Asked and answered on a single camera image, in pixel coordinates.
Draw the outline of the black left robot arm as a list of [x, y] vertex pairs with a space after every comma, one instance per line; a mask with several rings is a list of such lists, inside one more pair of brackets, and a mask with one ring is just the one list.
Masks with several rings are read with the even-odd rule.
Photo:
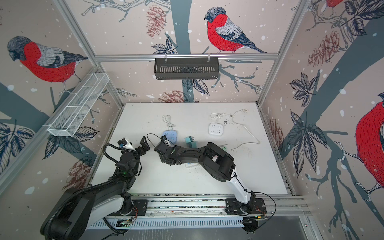
[[103, 154], [116, 167], [112, 176], [97, 185], [66, 190], [43, 222], [41, 235], [46, 240], [78, 240], [90, 225], [107, 215], [130, 213], [128, 191], [142, 171], [141, 156], [149, 150], [146, 137], [136, 148], [125, 138], [116, 146], [105, 144]]

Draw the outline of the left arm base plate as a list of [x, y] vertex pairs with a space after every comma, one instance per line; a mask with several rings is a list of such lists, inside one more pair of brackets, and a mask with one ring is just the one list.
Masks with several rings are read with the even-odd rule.
[[122, 208], [116, 212], [117, 216], [145, 216], [148, 206], [148, 200], [124, 200]]

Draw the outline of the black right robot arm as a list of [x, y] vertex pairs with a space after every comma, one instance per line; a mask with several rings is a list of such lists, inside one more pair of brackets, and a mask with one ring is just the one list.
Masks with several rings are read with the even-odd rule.
[[255, 211], [255, 192], [249, 191], [236, 170], [234, 158], [214, 143], [207, 143], [201, 148], [184, 148], [170, 146], [165, 136], [156, 145], [162, 163], [170, 166], [182, 164], [199, 164], [214, 179], [227, 183], [235, 195], [227, 204], [225, 212], [239, 216], [247, 216]]

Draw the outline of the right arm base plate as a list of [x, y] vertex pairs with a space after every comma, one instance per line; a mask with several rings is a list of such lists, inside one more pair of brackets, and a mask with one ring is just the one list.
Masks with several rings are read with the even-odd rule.
[[250, 200], [247, 204], [240, 203], [236, 199], [225, 199], [225, 202], [225, 212], [228, 215], [247, 216], [265, 215], [267, 213], [265, 202], [261, 198]]

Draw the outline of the teal charger plug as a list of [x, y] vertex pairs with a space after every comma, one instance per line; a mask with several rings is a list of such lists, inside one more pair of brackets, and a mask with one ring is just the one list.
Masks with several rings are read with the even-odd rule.
[[197, 148], [197, 143], [196, 142], [190, 142], [190, 143], [188, 143], [188, 146], [189, 146], [189, 148]]

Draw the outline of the teal charger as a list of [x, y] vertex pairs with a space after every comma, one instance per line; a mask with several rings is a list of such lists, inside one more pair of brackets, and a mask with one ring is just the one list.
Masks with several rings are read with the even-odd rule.
[[192, 136], [188, 136], [188, 137], [185, 138], [185, 142], [187, 144], [192, 143], [193, 141], [194, 141], [194, 138]]

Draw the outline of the blue square power socket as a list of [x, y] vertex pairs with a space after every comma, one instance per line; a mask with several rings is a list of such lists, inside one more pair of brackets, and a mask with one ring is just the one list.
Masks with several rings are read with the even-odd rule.
[[173, 144], [177, 143], [177, 132], [175, 130], [168, 130], [163, 132], [163, 136], [166, 136], [167, 140]]

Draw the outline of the white square power socket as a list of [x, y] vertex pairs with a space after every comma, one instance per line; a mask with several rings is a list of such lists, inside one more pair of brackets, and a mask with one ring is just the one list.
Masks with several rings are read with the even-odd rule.
[[224, 126], [219, 123], [209, 124], [209, 134], [214, 136], [222, 136], [224, 132]]

